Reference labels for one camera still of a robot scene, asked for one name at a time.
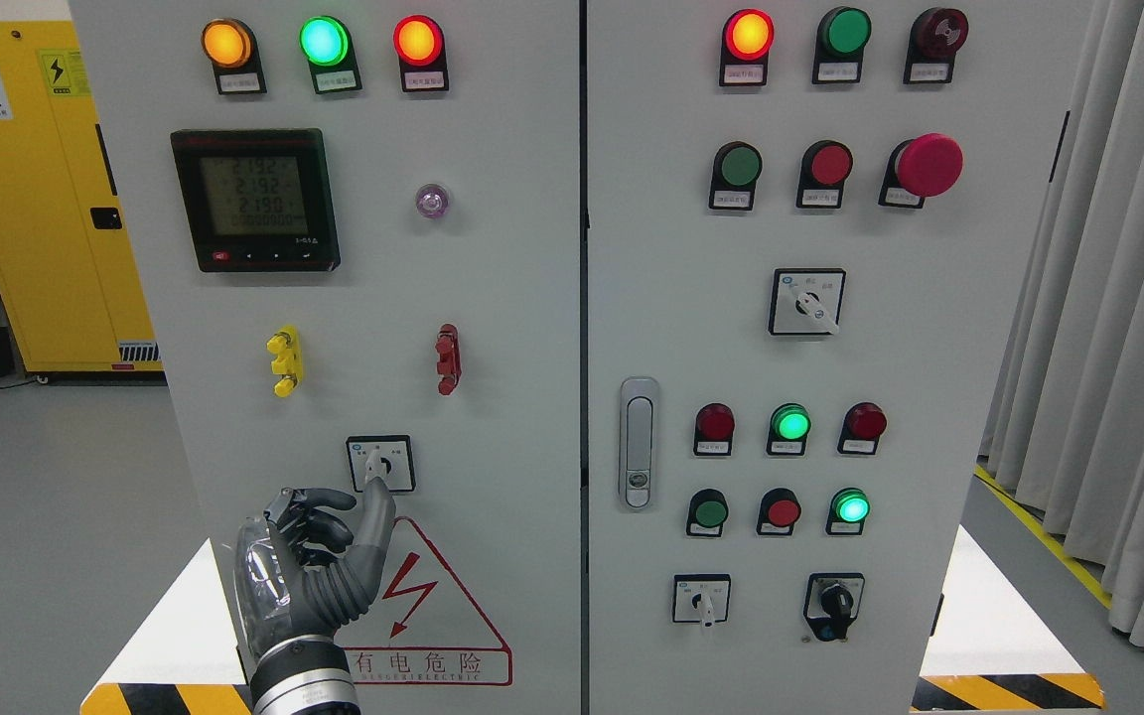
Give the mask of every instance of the digital power meter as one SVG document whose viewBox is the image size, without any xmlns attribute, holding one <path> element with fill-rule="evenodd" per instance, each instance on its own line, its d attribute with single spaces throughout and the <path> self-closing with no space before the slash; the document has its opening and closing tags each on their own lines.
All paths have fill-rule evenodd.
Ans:
<svg viewBox="0 0 1144 715">
<path fill-rule="evenodd" d="M 174 132 L 170 145 L 200 270 L 337 268 L 320 130 Z"/>
</svg>

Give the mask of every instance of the yellow and black hazard stripe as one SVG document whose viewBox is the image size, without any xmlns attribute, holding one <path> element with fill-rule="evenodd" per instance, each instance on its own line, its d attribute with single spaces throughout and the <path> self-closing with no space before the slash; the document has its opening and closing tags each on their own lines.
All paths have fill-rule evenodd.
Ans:
<svg viewBox="0 0 1144 715">
<path fill-rule="evenodd" d="M 101 683 L 81 715 L 249 715 L 249 688 Z"/>
<path fill-rule="evenodd" d="M 916 681 L 913 712 L 1101 710 L 1106 697 L 1088 674 L 930 675 Z"/>
</svg>

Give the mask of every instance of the red push button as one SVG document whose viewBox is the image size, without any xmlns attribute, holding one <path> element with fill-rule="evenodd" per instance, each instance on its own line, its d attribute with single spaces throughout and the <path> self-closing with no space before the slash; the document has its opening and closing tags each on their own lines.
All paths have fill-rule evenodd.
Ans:
<svg viewBox="0 0 1144 715">
<path fill-rule="evenodd" d="M 885 413 L 874 403 L 858 403 L 845 414 L 845 429 L 856 439 L 873 440 L 885 431 Z"/>
<path fill-rule="evenodd" d="M 796 524 L 801 516 L 802 508 L 800 503 L 792 500 L 777 501 L 766 509 L 766 519 L 771 522 L 772 526 L 779 526 L 780 529 Z"/>
<path fill-rule="evenodd" d="M 912 25 L 912 42 L 931 59 L 956 56 L 968 38 L 966 13 L 954 8 L 930 8 Z"/>
<path fill-rule="evenodd" d="M 850 168 L 853 166 L 855 158 L 850 154 L 850 150 L 832 142 L 815 153 L 809 165 L 809 174 L 823 185 L 836 185 L 850 176 Z"/>
<path fill-rule="evenodd" d="M 925 134 L 907 142 L 895 162 L 899 184 L 916 196 L 938 196 L 951 189 L 966 168 L 966 153 L 945 134 Z"/>
<path fill-rule="evenodd" d="M 734 431 L 734 414 L 725 404 L 706 404 L 696 414 L 696 429 L 705 439 L 726 442 Z"/>
</svg>

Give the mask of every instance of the green push button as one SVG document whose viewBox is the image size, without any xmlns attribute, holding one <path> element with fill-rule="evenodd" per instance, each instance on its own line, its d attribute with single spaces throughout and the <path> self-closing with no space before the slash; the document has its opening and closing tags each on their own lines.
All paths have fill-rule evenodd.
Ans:
<svg viewBox="0 0 1144 715">
<path fill-rule="evenodd" d="M 872 37 L 872 19 L 858 8 L 839 8 L 824 18 L 820 26 L 824 47 L 833 55 L 849 57 Z"/>
<path fill-rule="evenodd" d="M 696 524 L 706 530 L 716 530 L 726 523 L 726 505 L 721 501 L 706 501 L 696 507 Z"/>
<path fill-rule="evenodd" d="M 762 156 L 740 144 L 723 154 L 718 173 L 730 185 L 749 185 L 762 176 Z"/>
</svg>

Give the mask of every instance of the red emergency stop button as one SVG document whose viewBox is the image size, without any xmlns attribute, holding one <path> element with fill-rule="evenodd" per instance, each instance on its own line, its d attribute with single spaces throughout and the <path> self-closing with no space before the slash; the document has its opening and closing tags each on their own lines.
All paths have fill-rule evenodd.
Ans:
<svg viewBox="0 0 1144 715">
<path fill-rule="evenodd" d="M 845 413 L 845 429 L 856 439 L 877 439 L 887 424 L 885 413 L 874 403 L 858 403 Z"/>
<path fill-rule="evenodd" d="M 709 403 L 696 413 L 696 439 L 691 452 L 698 455 L 731 454 L 734 414 L 723 403 Z"/>
<path fill-rule="evenodd" d="M 772 488 L 763 494 L 762 507 L 757 510 L 757 533 L 762 535 L 788 535 L 801 519 L 802 506 L 797 494 L 788 488 Z"/>
<path fill-rule="evenodd" d="M 912 42 L 931 59 L 956 56 L 968 38 L 966 13 L 954 8 L 930 8 L 912 25 Z"/>
<path fill-rule="evenodd" d="M 927 198 L 944 193 L 956 183 L 966 168 L 966 153 L 956 140 L 932 132 L 899 149 L 893 167 L 899 185 Z"/>
</svg>

